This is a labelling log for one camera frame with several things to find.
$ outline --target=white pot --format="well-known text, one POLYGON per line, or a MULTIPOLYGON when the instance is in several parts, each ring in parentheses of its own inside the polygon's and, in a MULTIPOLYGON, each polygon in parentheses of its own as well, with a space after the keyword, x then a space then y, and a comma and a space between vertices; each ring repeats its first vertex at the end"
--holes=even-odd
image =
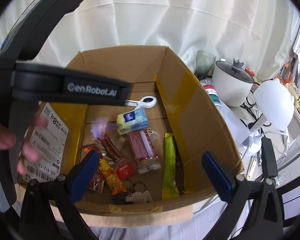
POLYGON ((229 62, 217 61, 212 83, 219 98, 228 106, 241 106, 252 85, 253 77, 243 69, 232 70, 229 62))

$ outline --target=curtain fold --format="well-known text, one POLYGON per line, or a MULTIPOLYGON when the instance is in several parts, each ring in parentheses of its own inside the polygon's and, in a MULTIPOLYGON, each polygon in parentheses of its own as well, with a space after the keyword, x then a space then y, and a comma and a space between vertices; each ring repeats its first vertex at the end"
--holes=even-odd
MULTIPOLYGON (((0 46, 33 0, 0 18, 0 46)), ((199 49, 245 62, 259 80, 281 68, 292 45, 290 0, 84 0, 65 15, 36 62, 65 66, 78 51, 120 44, 169 46, 194 71, 199 49)))

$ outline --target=plastic bottle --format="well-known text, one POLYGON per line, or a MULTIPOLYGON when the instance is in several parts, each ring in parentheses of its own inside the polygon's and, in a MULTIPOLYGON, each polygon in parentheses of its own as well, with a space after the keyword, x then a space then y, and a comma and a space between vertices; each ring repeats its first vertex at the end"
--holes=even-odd
POLYGON ((219 113, 223 116, 221 102, 220 102, 220 99, 218 97, 216 90, 214 89, 212 81, 210 79, 202 79, 200 81, 200 84, 203 86, 203 88, 206 90, 206 92, 210 96, 211 100, 213 101, 214 105, 218 109, 219 113))

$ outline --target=finger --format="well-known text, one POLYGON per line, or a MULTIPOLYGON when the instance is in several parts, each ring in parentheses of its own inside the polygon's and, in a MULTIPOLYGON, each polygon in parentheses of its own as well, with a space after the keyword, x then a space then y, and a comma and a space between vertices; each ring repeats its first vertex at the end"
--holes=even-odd
POLYGON ((44 127, 47 128, 48 126, 48 119, 44 117, 40 117, 38 115, 34 116, 33 126, 35 127, 44 127))
POLYGON ((23 143, 21 153, 31 162, 38 162, 41 159, 41 156, 37 150, 28 142, 23 143))
POLYGON ((16 136, 0 124, 0 150, 8 150, 16 143, 16 136))
POLYGON ((25 162, 21 158, 19 159, 19 162, 18 162, 17 171, 21 175, 26 174, 25 162))

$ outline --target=white paper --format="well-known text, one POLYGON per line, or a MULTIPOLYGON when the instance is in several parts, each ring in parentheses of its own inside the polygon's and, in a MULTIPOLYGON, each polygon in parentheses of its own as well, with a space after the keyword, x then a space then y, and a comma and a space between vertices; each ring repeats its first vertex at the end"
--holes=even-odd
POLYGON ((68 135, 68 127, 60 117, 46 103, 40 114, 49 120, 47 128, 35 127, 30 138, 32 144, 41 155, 37 163, 25 159, 27 174, 23 175, 25 181, 37 179, 39 182, 52 181, 60 173, 63 150, 68 135))

